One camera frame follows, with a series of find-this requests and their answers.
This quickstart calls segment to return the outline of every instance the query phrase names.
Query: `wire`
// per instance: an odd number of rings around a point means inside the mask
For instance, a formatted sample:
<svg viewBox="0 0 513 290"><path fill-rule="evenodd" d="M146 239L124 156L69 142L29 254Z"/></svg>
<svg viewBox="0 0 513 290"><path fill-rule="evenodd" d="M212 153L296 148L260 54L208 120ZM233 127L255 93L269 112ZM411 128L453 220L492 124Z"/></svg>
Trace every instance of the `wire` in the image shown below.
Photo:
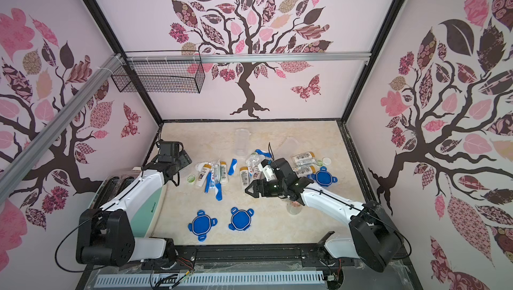
<svg viewBox="0 0 513 290"><path fill-rule="evenodd" d="M59 243L59 245L58 245L58 246L57 246L57 248L55 249L54 260L55 260L55 264L57 265L57 267L61 268L62 270L66 271L66 272L72 272L72 273L90 272L90 271L95 271L95 270L99 270L99 269L101 269L101 268L108 267L107 265L104 265L104 266L102 266L102 267L94 268L94 269L86 269L86 270L79 270L79 271L77 271L77 270L69 270L69 269L66 269L66 268L64 268L63 266L61 266L61 265L59 264L59 261L57 260L57 252L59 251L59 248L61 247L62 243L64 243L64 241L66 241L66 239L67 239L67 238L68 238L68 237L69 237L73 232L75 232L75 230L77 230L78 228L80 228L80 227L81 227L84 223L86 223L87 221L90 221L90 220L92 220L94 217L96 217L96 216L98 216L98 215L102 214L102 213L103 213L103 211L108 210L108 209L109 209L110 207L112 207L113 205L114 205L114 203L113 203L113 204L111 204L111 205L109 205L106 209L98 211L98 212L97 212L97 213L95 213L92 217L90 217L90 218L89 218L89 219L87 219L86 221L84 221L84 222L82 222L81 224L79 224L75 229L71 230L71 232L70 232L70 233L68 233L68 235L67 235L67 236L65 236L65 237L64 237L64 239L62 239L61 243Z"/></svg>
<svg viewBox="0 0 513 290"><path fill-rule="evenodd" d="M342 204L345 204L345 205L349 206L351 209L356 209L356 210L358 210L358 211L360 211L360 212L362 212L362 211L363 211L363 209L357 209L354 205L352 205L352 204L348 204L348 203L345 203L345 202L343 202L342 200L339 200L338 198L332 197L332 196L330 196L329 194L324 193L322 190L312 189L311 187L305 187L304 189L319 192L319 194L324 194L325 196L330 197L330 198L331 198L331 199L333 199L333 200L337 200L338 202L340 202L340 203L342 203ZM374 218L375 220L377 220L377 221L379 221L379 222L383 223L384 225L388 226L390 229L394 230L394 233L395 233L396 235L399 235L399 236L403 237L403 239L404 239L404 240L406 240L406 242L408 243L408 247L410 248L410 251L408 252L408 254L407 254L407 255L405 255L405 256L403 256L403 257L400 257L400 258L392 258L393 260L406 259L406 258L408 258L408 257L411 255L411 243L410 243L410 241L409 241L409 240L408 240L408 239L407 239L407 238L406 238L402 233L400 233L396 228L394 228L393 226L390 226L389 224L387 224L387 223L386 223L386 222L384 222L383 220L381 220L381 219L379 219L379 218L376 218L375 216L373 216L373 215L371 215L371 214L369 214L369 213L367 213L367 212L364 212L364 214L365 214L365 215L367 215L367 216L370 216L371 218Z"/></svg>

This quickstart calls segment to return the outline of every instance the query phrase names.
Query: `wire mesh basket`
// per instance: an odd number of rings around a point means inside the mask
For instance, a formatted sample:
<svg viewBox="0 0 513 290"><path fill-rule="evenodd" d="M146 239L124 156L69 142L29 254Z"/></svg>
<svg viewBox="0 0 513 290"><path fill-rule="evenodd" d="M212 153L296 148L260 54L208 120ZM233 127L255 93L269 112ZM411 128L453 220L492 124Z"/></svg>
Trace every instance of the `wire mesh basket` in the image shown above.
<svg viewBox="0 0 513 290"><path fill-rule="evenodd" d="M166 52L184 54L180 50ZM199 93L205 80L205 71L199 54L198 51L187 51L185 55L192 55L193 59L184 60L174 59L176 56L129 58L128 65L137 74L146 92ZM137 92L137 87L124 66L114 71L112 80L120 92Z"/></svg>

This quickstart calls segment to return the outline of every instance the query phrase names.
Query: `wall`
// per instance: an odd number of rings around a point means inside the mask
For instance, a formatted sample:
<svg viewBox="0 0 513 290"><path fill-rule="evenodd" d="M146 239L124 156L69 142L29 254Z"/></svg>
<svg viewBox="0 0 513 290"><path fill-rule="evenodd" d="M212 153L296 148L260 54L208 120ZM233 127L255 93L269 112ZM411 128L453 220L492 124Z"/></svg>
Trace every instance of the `wall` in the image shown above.
<svg viewBox="0 0 513 290"><path fill-rule="evenodd" d="M424 289L511 288L512 27L513 0L408 0L349 120Z"/></svg>
<svg viewBox="0 0 513 290"><path fill-rule="evenodd" d="M81 0L2 0L0 13L0 168L5 168L112 50ZM156 130L137 94L121 94L111 80L104 83L0 205L2 288L76 286L80 274L56 266L55 248L109 173L141 164ZM80 270L75 238L63 244L59 260Z"/></svg>
<svg viewBox="0 0 513 290"><path fill-rule="evenodd" d="M392 0L97 1L125 50L199 49L213 55L369 51ZM361 66L205 64L201 94L150 96L164 119L340 117Z"/></svg>

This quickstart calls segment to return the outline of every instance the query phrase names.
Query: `tree mural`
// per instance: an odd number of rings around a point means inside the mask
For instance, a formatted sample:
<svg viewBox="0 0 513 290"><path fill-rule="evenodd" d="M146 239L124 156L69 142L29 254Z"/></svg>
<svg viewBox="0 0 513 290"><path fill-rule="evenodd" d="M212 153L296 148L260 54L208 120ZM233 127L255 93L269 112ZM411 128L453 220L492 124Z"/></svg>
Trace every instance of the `tree mural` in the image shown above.
<svg viewBox="0 0 513 290"><path fill-rule="evenodd" d="M188 42L189 36L200 40L197 49L204 54L324 52L331 42L318 40L322 33L329 29L327 24L323 27L315 25L324 9L315 8L319 0L281 0L278 8L277 1L195 0L184 2L172 0L176 16L186 27L173 23L169 34L177 42L183 43L182 54L184 55L196 50L196 44ZM311 43L297 44L296 35L305 40L316 40ZM244 92L246 102L231 115L247 111L250 117L259 119L254 111L269 109L255 101L255 94L250 88L248 79L252 75L255 79L258 76L267 78L270 73L286 78L286 73L296 73L311 65L302 61L282 62L279 66L271 66L266 62L203 64L203 66L205 72L212 71L213 79L220 76L228 82L238 78L236 82ZM190 70L195 72L196 68L197 66L192 66ZM319 93L318 76L316 80L316 83L311 82L307 87L294 87L291 90L306 100L310 95Z"/></svg>
<svg viewBox="0 0 513 290"><path fill-rule="evenodd" d="M449 19L440 23L447 30L446 45L432 29L422 40L416 60L413 52L401 57L401 75L389 83L393 91L381 99L381 106L392 117L386 127L391 128L391 142L398 150L388 176L369 171L380 185L378 196L383 194L392 210L390 190L404 165L416 163L413 175L421 175L422 187L432 182L437 187L434 208L439 217L447 210L461 236L492 261L489 228L513 262L511 229L487 225L481 218L512 225L512 216L495 205L512 202L513 190L490 190L473 176L496 174L513 179L512 173L494 167L497 159L488 155L495 150L513 161L513 141L508 140L513 136L513 113L498 112L498 107L510 109L513 103L513 47L505 53L504 34L498 29L503 25L507 29L501 29L508 33L513 28L513 0L491 4L466 0L464 10L467 21L481 28L480 35L467 22ZM433 95L433 87L441 88L438 95ZM442 189L441 174L447 179L448 191ZM456 194L494 205L474 209ZM447 208L445 198L449 199Z"/></svg>
<svg viewBox="0 0 513 290"><path fill-rule="evenodd" d="M5 93L0 93L0 122L3 124L0 131L0 158L9 163L54 119L64 107L65 98L78 92L73 84L86 82L92 73L89 56L86 55L84 60L75 63L68 43L59 47L52 30L34 18L33 26L42 35L40 50L35 49L25 54L21 64L7 63L6 60L13 61L16 51L31 50L34 44L30 41L35 36L34 30L26 26L25 13L20 9L12 9L11 12L12 18L0 14L0 45L9 56L2 58L2 82L7 82L7 88L4 88ZM36 164L29 171L24 181L35 180L34 185L10 194L26 194L20 209L25 208L25 217L30 223L46 229L46 215L64 208L70 186L73 186L76 193L84 193L96 191L102 183L87 177L82 178L79 163L87 164L86 155L95 152L86 142L103 139L108 134L105 130L100 130L111 115L112 101L103 101L108 90L109 82L106 81L50 146L52 157L49 160L46 156L43 157L39 163L45 163ZM132 120L137 122L137 114ZM55 182L56 185L50 188L47 182ZM41 208L37 209L35 204L40 198Z"/></svg>

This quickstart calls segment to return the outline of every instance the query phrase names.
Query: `butterfly decal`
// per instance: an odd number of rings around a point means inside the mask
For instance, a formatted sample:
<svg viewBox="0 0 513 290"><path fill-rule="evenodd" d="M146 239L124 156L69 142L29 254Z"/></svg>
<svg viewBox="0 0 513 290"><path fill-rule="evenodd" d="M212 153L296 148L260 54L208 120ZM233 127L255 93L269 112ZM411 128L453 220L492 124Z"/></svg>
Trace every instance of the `butterfly decal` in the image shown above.
<svg viewBox="0 0 513 290"><path fill-rule="evenodd" d="M127 117L128 124L125 125L125 127L123 127L123 130L121 131L121 137L124 138L126 136L129 136L130 134L136 135L138 133L136 123L139 122L140 116L138 116L136 112L132 112L132 109L128 107L125 103L123 103L123 110L125 111L125 116Z"/></svg>
<svg viewBox="0 0 513 290"><path fill-rule="evenodd" d="M310 97L310 94L321 94L319 91L321 90L321 86L319 85L319 74L314 76L307 87L293 87L291 88L292 91L299 94L299 97L302 99L308 99Z"/></svg>

